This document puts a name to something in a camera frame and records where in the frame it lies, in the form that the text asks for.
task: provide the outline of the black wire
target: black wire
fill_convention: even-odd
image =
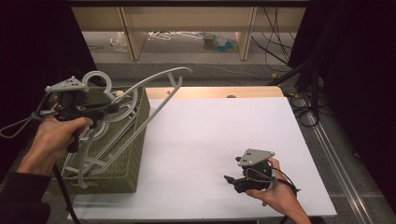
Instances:
[[[296,105],[294,103],[296,100],[302,100],[302,98],[294,98],[294,96],[291,96],[291,98],[289,99],[289,103],[291,104],[291,106],[293,106],[296,109],[304,109],[304,108],[306,108],[306,106],[304,106],[304,105],[302,105],[302,106]]]
[[[268,47],[265,48],[262,45],[260,45],[252,36],[251,39],[257,44],[257,46],[259,46],[260,49],[263,49],[266,53],[271,54],[271,56],[273,56],[274,58],[277,58],[278,60],[280,60],[283,64],[288,64],[288,62],[284,61],[283,59],[279,58],[278,56],[276,56],[273,52],[268,50]]]
[[[274,8],[274,11],[275,11],[275,20],[274,20],[274,24],[272,24],[272,22],[271,22],[271,20],[270,20],[270,17],[268,16],[267,10],[264,8],[265,16],[267,17],[267,20],[270,22],[270,26],[271,26],[271,29],[272,29],[272,33],[271,33],[271,36],[270,36],[270,40],[271,40],[271,38],[272,38],[272,34],[275,34],[277,40],[278,40],[279,43],[280,43],[280,47],[281,47],[281,49],[282,49],[283,55],[285,56],[286,60],[288,60],[289,54],[286,52],[285,48],[283,47],[282,41],[281,41],[281,39],[280,39],[280,34],[279,34],[279,26],[277,25],[277,12],[278,12],[278,7],[275,7],[275,8]]]
[[[289,35],[291,36],[291,38],[292,38],[293,40],[296,40],[296,38],[295,38],[291,33],[289,33]]]
[[[275,11],[275,21],[274,21],[274,27],[273,27],[273,32],[275,32],[275,36],[277,37],[277,40],[280,43],[280,47],[282,48],[283,55],[285,56],[285,59],[288,61],[289,60],[289,54],[286,52],[284,45],[282,44],[282,40],[280,38],[280,32],[279,32],[279,26],[277,24],[277,12],[278,12],[278,7],[274,8]]]
[[[303,126],[305,126],[305,127],[314,127],[314,126],[316,126],[316,125],[319,123],[319,118],[317,117],[317,115],[316,115],[315,113],[312,113],[312,115],[313,115],[314,118],[315,118],[315,122],[314,122],[313,124],[306,124],[306,123],[303,122],[303,115],[304,115],[304,114],[307,114],[308,112],[311,112],[311,110],[310,110],[310,109],[309,109],[309,110],[306,110],[305,112],[301,113],[301,114],[300,114],[299,116],[297,116],[296,118],[299,118],[298,120],[299,120],[299,122],[300,122],[301,125],[303,125]]]
[[[282,44],[279,44],[279,43],[276,43],[276,42],[273,41],[273,40],[270,40],[270,39],[264,34],[264,32],[262,32],[262,36],[264,36],[264,38],[267,39],[268,41],[270,41],[272,44],[282,46]],[[291,47],[286,46],[286,45],[283,45],[283,47],[284,47],[284,48],[287,48],[287,49],[291,49]]]
[[[269,44],[270,44],[270,42],[268,42],[267,43],[267,46],[265,47],[265,48],[262,48],[262,49],[264,49],[265,50],[265,53],[264,53],[264,61],[265,61],[265,65],[269,68],[269,69],[271,69],[271,70],[273,70],[273,71],[276,71],[276,72],[288,72],[288,71],[284,71],[284,70],[278,70],[278,69],[275,69],[275,68],[273,68],[273,67],[271,67],[270,66],[270,64],[268,64],[268,62],[267,62],[267,52],[270,52],[269,50],[268,50],[268,46],[269,46]],[[283,61],[282,59],[280,59],[279,57],[277,57],[277,56],[275,56],[277,59],[279,59],[281,62],[283,62],[285,65],[287,65],[287,63],[285,62],[285,61]]]
[[[277,168],[274,167],[274,166],[271,166],[271,169],[274,169],[274,170],[276,170],[276,171],[279,171],[279,172],[280,172],[283,176],[285,176],[285,177],[289,180],[289,182],[295,187],[293,181],[291,181],[291,179],[290,179],[285,173],[283,173],[283,171],[277,169]]]
[[[52,171],[56,176],[56,180],[58,181],[59,187],[61,188],[62,195],[64,196],[64,201],[66,202],[67,211],[70,213],[73,221],[76,224],[80,224],[78,217],[73,209],[72,201],[70,200],[69,192],[67,191],[66,184],[64,183],[64,179],[62,178],[61,172],[58,169],[58,166],[55,164],[52,167]]]

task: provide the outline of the white table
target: white table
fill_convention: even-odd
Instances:
[[[150,100],[156,107],[161,100]],[[238,194],[235,157],[247,148],[276,153],[309,216],[334,216],[297,122],[284,97],[172,99],[148,125],[137,192],[78,195],[87,221],[248,220],[282,215]]]

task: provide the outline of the green plastic basket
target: green plastic basket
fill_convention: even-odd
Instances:
[[[105,88],[91,88],[88,92],[88,97],[93,103],[102,103],[106,100],[103,95]],[[113,91],[126,91],[127,87],[113,88]],[[125,135],[111,148],[111,150],[102,158],[106,162],[114,155],[118,149],[136,132],[142,123],[149,117],[149,99],[146,95],[144,87],[138,89],[138,102],[136,105],[137,119],[135,124],[128,129]],[[124,97],[121,104],[132,101],[132,94]],[[90,147],[88,157],[94,158],[95,155],[119,132],[119,130],[128,121],[128,118],[112,122],[104,136],[97,141],[93,141]],[[88,186],[82,189],[78,184],[76,174],[70,177],[64,177],[64,182],[70,194],[101,194],[101,193],[131,193],[136,192],[137,179],[139,176],[139,167],[142,156],[143,144],[145,139],[146,129],[141,132],[136,139],[132,142],[127,149],[101,174],[98,175],[85,175],[84,183]],[[76,153],[73,162],[70,164],[72,167],[77,168],[81,151]],[[58,162],[58,167],[64,167],[64,160]],[[54,194],[61,194],[56,178],[53,177],[49,185],[49,192]]]

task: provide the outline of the human hand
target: human hand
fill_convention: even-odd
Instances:
[[[278,170],[280,170],[279,161],[269,158],[268,161]],[[287,180],[279,171],[276,171],[276,178]],[[277,212],[291,218],[295,223],[311,223],[306,212],[297,201],[291,188],[280,182],[271,183],[267,190],[249,189],[246,194],[255,199],[262,201],[262,206],[267,204]]]
[[[53,116],[44,117],[17,172],[49,175],[55,162],[66,154],[67,146],[76,140],[73,132],[92,124],[88,118],[59,121]]]

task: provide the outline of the cable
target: cable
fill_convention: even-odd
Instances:
[[[291,34],[291,33],[289,33],[290,34],[290,36],[291,36],[291,38],[293,39],[293,40],[296,40],[296,38]]]
[[[295,105],[294,101],[296,99],[304,100],[304,104],[302,106]],[[290,98],[290,100],[289,100],[290,105],[293,107],[293,109],[292,109],[293,113],[294,114],[298,113],[297,115],[295,115],[295,118],[297,118],[299,123],[301,125],[305,126],[305,127],[314,127],[314,126],[316,126],[319,123],[318,115],[315,114],[315,113],[312,113],[312,107],[311,106],[307,106],[307,103],[306,103],[304,98],[296,98],[296,99],[292,100],[292,98]],[[303,122],[304,115],[307,115],[308,113],[311,113],[313,115],[313,117],[315,118],[315,122],[313,124],[307,124],[307,123]]]
[[[286,62],[285,60],[279,58],[279,57],[276,56],[273,52],[269,51],[269,50],[268,50],[268,45],[267,45],[267,48],[265,48],[265,47],[263,47],[262,45],[260,45],[260,44],[254,39],[253,36],[251,37],[251,39],[259,46],[260,49],[263,49],[266,53],[271,54],[271,56],[273,56],[274,58],[280,60],[283,64],[288,64],[288,62]]]
[[[281,47],[283,47],[283,48],[291,49],[291,47],[289,47],[289,46],[286,46],[286,45],[283,45],[283,44],[280,44],[280,43],[276,43],[275,41],[270,40],[270,39],[264,34],[264,32],[262,32],[262,36],[264,36],[264,38],[267,39],[268,41],[270,41],[272,44],[279,45],[279,46],[281,46]]]
[[[269,18],[269,16],[268,16],[268,13],[267,13],[267,11],[266,11],[266,9],[265,9],[265,7],[264,7],[263,9],[264,9],[264,12],[265,12],[265,16],[267,17],[267,20],[270,22],[270,25],[271,25],[271,28],[272,28],[272,33],[271,33],[270,38],[267,38],[264,34],[262,34],[266,39],[269,40],[268,43],[267,43],[266,48],[263,48],[263,47],[262,47],[262,49],[264,49],[266,53],[269,52],[269,51],[268,51],[269,44],[270,44],[270,43],[275,43],[274,41],[272,41],[272,36],[273,36],[273,34],[275,34],[276,37],[277,37],[277,39],[278,39],[278,41],[279,41],[279,44],[278,44],[278,45],[281,47],[282,52],[283,52],[283,55],[285,56],[286,60],[288,60],[290,56],[289,56],[289,54],[287,53],[287,51],[285,50],[285,46],[282,44],[282,41],[281,41],[281,38],[280,38],[280,34],[279,34],[279,27],[278,27],[278,24],[277,24],[277,12],[278,12],[278,8],[275,7],[275,21],[274,21],[274,24],[271,22],[271,20],[270,20],[270,18]],[[271,66],[268,64],[268,62],[267,62],[267,55],[266,55],[266,53],[265,53],[265,63],[266,63],[266,65],[267,65],[270,69],[272,69],[272,70],[274,70],[274,71],[277,71],[277,72],[288,72],[288,71],[277,70],[277,69],[271,67]],[[286,61],[283,61],[283,60],[280,60],[280,61],[281,61],[282,63],[284,63],[284,64],[288,64]]]
[[[64,196],[64,201],[66,202],[67,211],[70,213],[74,223],[80,224],[78,217],[73,208],[73,204],[70,200],[69,192],[67,191],[66,184],[64,183],[64,179],[62,178],[61,172],[58,169],[58,166],[55,164],[52,167],[52,171],[56,176],[56,180],[58,181],[59,187],[61,188],[62,195]]]
[[[285,177],[289,180],[289,182],[295,187],[294,183],[291,181],[291,179],[290,179],[285,173],[283,173],[281,170],[277,169],[277,168],[274,167],[274,166],[271,166],[271,169],[280,172],[280,173],[281,173],[283,176],[285,176]]]
[[[256,174],[259,174],[260,177],[264,177],[264,178],[269,179],[269,180],[258,180],[258,179],[249,178],[248,177],[248,171],[249,170],[255,172]],[[251,181],[255,181],[255,182],[259,182],[259,183],[269,183],[269,182],[274,182],[275,181],[272,177],[270,177],[268,175],[265,175],[262,172],[259,172],[259,171],[255,170],[255,169],[252,169],[252,168],[247,168],[246,178],[247,178],[247,180],[251,180]]]
[[[8,125],[8,126],[2,128],[2,129],[0,129],[0,136],[1,136],[1,137],[4,137],[4,138],[6,138],[6,139],[14,138],[14,137],[16,137],[19,133],[21,133],[21,131],[22,131],[30,122],[32,122],[33,120],[41,120],[41,118],[42,118],[43,116],[52,114],[53,112],[49,112],[49,113],[46,113],[45,115],[40,115],[40,111],[41,111],[41,109],[42,109],[44,103],[48,101],[48,99],[50,98],[50,96],[51,96],[51,93],[48,92],[46,95],[44,95],[43,98],[41,98],[41,101],[40,101],[40,103],[38,104],[38,107],[36,108],[35,112],[33,112],[33,113],[30,115],[30,117],[28,117],[28,118],[26,118],[26,119],[22,119],[22,120],[20,120],[20,121],[17,121],[17,122],[15,122],[15,123],[12,123],[12,124],[10,124],[10,125]],[[12,128],[12,127],[14,127],[14,126],[17,126],[18,124],[21,124],[21,123],[23,123],[22,126],[21,126],[14,134],[12,134],[12,135],[6,135],[6,134],[3,133],[3,131],[5,131],[5,130],[7,130],[7,129],[9,129],[9,128]]]

